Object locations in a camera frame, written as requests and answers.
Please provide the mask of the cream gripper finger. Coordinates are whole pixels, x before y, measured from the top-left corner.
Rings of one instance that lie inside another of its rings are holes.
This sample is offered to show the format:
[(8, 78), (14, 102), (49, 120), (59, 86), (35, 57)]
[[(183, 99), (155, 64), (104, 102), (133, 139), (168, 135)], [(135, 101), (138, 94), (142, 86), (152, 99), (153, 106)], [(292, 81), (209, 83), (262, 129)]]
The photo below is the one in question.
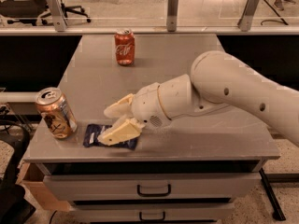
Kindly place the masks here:
[(132, 93), (122, 97), (118, 102), (108, 106), (104, 110), (104, 115), (108, 118), (120, 118), (122, 116), (131, 117), (132, 113), (132, 101), (134, 95)]
[(98, 135), (98, 141), (106, 146), (113, 146), (120, 142), (137, 138), (145, 125), (136, 118), (120, 117), (111, 128)]

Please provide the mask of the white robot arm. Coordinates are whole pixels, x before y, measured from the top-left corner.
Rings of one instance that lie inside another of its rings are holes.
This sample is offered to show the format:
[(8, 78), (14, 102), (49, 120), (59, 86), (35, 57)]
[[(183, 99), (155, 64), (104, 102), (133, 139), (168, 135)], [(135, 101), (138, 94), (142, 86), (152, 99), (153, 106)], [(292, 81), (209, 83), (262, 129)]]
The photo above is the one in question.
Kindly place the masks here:
[(153, 83), (107, 107), (116, 120), (98, 135), (108, 146), (137, 138), (182, 117), (199, 117), (231, 105), (249, 112), (299, 146), (299, 91), (282, 86), (223, 51), (207, 51), (188, 75)]

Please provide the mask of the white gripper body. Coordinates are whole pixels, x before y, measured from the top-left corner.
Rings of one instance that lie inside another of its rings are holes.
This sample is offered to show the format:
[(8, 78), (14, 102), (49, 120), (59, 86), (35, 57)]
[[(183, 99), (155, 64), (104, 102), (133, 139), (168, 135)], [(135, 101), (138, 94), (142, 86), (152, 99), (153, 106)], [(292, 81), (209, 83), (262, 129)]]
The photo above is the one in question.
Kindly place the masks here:
[(162, 128), (171, 123), (159, 101), (159, 86), (159, 83), (153, 83), (143, 87), (134, 95), (131, 104), (134, 117), (149, 129)]

